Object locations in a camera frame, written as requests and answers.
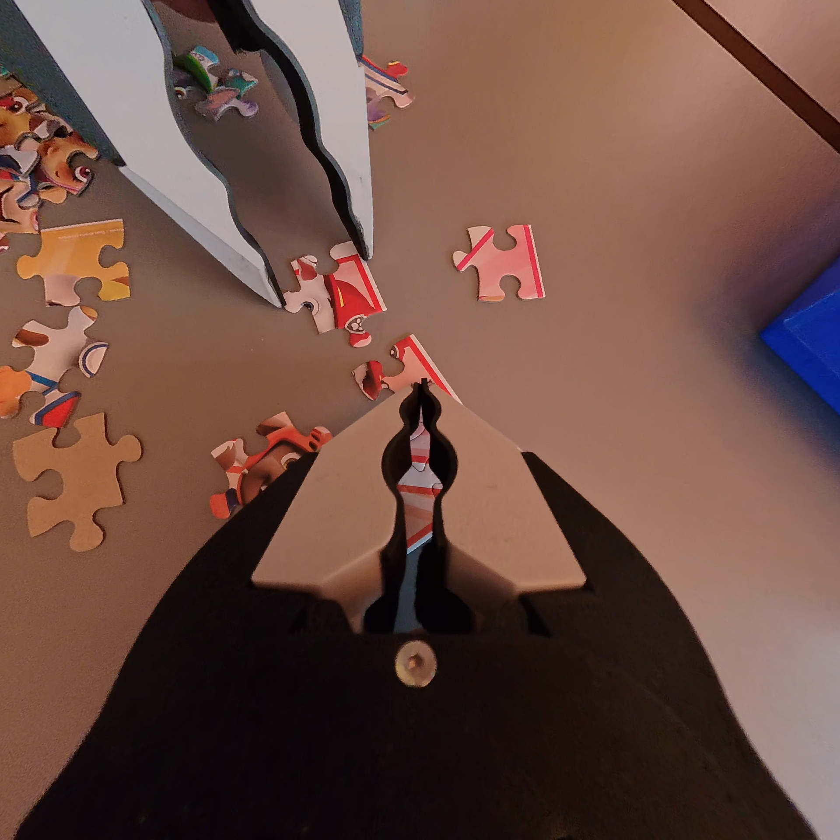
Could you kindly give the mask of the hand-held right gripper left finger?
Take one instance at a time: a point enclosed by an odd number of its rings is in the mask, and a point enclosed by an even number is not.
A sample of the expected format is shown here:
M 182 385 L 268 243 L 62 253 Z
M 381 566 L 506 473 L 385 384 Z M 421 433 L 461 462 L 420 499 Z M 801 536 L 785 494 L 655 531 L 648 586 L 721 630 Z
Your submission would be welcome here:
M 417 386 L 320 449 L 252 582 L 339 603 L 359 632 L 392 632 L 406 568 L 398 483 L 412 465 Z

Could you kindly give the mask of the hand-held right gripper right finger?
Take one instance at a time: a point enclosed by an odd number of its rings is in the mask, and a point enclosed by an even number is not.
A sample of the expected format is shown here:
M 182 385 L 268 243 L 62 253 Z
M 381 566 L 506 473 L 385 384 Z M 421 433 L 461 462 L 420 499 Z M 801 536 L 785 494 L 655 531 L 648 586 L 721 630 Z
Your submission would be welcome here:
M 521 595 L 579 590 L 585 573 L 510 439 L 435 384 L 418 392 L 444 488 L 418 563 L 418 620 L 472 632 Z

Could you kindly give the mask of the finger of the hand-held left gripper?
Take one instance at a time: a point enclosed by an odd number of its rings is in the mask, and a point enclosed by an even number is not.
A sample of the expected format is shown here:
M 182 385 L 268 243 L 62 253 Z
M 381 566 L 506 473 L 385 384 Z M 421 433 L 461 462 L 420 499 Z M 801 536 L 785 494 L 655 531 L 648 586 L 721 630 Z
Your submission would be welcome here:
M 263 50 L 287 80 L 301 137 L 325 171 L 332 202 L 360 255 L 374 247 L 364 73 L 339 2 L 226 3 L 235 50 Z
M 281 308 L 274 272 L 228 184 L 193 148 L 150 2 L 14 2 L 124 160 L 121 173 L 249 289 Z

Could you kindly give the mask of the orange dog puzzle piece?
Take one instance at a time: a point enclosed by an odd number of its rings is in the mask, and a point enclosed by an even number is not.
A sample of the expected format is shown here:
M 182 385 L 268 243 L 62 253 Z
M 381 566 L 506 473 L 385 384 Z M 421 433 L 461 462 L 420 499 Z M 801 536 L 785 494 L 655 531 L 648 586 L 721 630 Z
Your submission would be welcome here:
M 323 426 L 315 426 L 308 435 L 297 430 L 287 413 L 278 413 L 257 426 L 267 445 L 254 455 L 245 452 L 240 437 L 225 441 L 212 451 L 224 469 L 228 488 L 210 497 L 209 507 L 218 519 L 226 519 L 244 504 L 252 501 L 268 484 L 307 453 L 316 452 L 332 435 Z

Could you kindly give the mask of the red white dog puzzle piece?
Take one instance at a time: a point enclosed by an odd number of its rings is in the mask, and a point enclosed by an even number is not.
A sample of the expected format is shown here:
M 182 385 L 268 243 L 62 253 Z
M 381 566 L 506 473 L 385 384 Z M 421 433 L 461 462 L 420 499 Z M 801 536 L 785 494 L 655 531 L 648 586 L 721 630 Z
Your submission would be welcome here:
M 313 255 L 291 261 L 300 289 L 283 292 L 285 309 L 294 313 L 305 308 L 320 333 L 345 329 L 352 347 L 365 347 L 371 343 L 371 335 L 364 321 L 386 310 L 382 295 L 370 268 L 350 241 L 333 246 L 330 256 L 338 268 L 327 275 L 318 272 Z

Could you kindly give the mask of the jigsaw puzzle pieces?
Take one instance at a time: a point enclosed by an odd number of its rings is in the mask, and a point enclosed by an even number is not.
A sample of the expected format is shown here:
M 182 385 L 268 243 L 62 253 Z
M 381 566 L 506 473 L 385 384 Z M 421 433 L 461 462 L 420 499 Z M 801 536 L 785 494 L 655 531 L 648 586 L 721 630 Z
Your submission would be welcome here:
M 238 69 L 226 70 L 219 77 L 215 72 L 218 62 L 216 54 L 201 45 L 174 56 L 175 95 L 184 99 L 197 91 L 196 110 L 208 119 L 218 120 L 234 109 L 242 117 L 254 116 L 257 102 L 247 96 L 257 79 Z M 90 182 L 91 170 L 85 165 L 76 166 L 74 159 L 83 155 L 96 160 L 99 152 L 69 124 L 46 111 L 38 96 L 4 68 L 2 94 L 2 141 L 6 141 L 2 144 L 2 252 L 8 248 L 9 234 L 39 235 L 38 254 L 20 257 L 17 273 L 22 279 L 40 277 L 46 305 L 69 309 L 64 327 L 50 328 L 29 321 L 13 337 L 12 346 L 31 349 L 33 359 L 22 370 L 2 365 L 2 419 L 18 414 L 24 394 L 43 397 L 43 405 L 31 416 L 30 423 L 45 431 L 14 442 L 14 465 L 25 480 L 35 480 L 48 470 L 57 472 L 62 490 L 54 499 L 29 500 L 28 530 L 31 536 L 37 536 L 70 522 L 74 529 L 70 547 L 88 551 L 103 540 L 96 522 L 98 511 L 123 504 L 119 465 L 139 460 L 142 448 L 131 435 L 112 444 L 104 413 L 76 420 L 79 439 L 72 446 L 54 446 L 57 430 L 67 425 L 81 397 L 79 392 L 63 392 L 60 381 L 71 369 L 93 377 L 109 349 L 108 342 L 88 335 L 98 312 L 81 304 L 76 286 L 80 280 L 96 279 L 101 301 L 130 297 L 127 265 L 122 262 L 106 267 L 100 261 L 104 248 L 123 246 L 124 225 L 117 218 L 40 229 L 42 200 L 59 203 L 70 193 L 82 192 Z

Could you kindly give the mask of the pink diagonal-striped puzzle piece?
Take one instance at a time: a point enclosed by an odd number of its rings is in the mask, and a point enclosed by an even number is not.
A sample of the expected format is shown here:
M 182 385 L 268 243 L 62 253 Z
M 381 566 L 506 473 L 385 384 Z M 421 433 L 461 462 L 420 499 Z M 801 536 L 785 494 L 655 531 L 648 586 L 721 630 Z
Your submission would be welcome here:
M 468 228 L 471 250 L 456 250 L 452 255 L 458 271 L 475 267 L 479 275 L 478 300 L 496 302 L 505 297 L 503 277 L 519 280 L 518 297 L 522 300 L 545 298 L 545 289 L 535 248 L 532 226 L 519 224 L 507 229 L 516 239 L 515 248 L 499 250 L 494 246 L 495 231 L 488 226 Z

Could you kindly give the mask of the grey desk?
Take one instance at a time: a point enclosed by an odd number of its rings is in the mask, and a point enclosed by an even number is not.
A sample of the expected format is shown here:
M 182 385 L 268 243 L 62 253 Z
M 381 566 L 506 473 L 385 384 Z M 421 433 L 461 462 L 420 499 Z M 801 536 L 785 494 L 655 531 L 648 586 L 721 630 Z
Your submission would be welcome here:
M 120 217 L 131 298 L 100 303 L 76 416 L 135 434 L 97 549 L 32 538 L 2 421 L 2 838 L 96 720 L 158 601 L 217 530 L 211 451 L 278 411 L 334 434 L 352 369 L 415 334 L 476 414 L 537 453 L 656 568 L 744 730 L 838 838 L 838 416 L 757 332 L 838 251 L 838 155 L 672 2 L 364 2 L 415 100 L 370 135 L 368 350 L 250 293 L 110 164 L 54 227 Z M 468 228 L 532 226 L 545 298 L 478 300 Z

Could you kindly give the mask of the blue plastic bin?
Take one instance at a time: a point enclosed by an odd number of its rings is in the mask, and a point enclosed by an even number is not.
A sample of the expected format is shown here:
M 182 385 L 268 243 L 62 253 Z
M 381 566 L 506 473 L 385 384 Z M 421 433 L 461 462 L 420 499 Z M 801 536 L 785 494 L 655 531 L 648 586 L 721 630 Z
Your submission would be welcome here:
M 839 412 L 839 259 L 759 334 L 835 412 Z

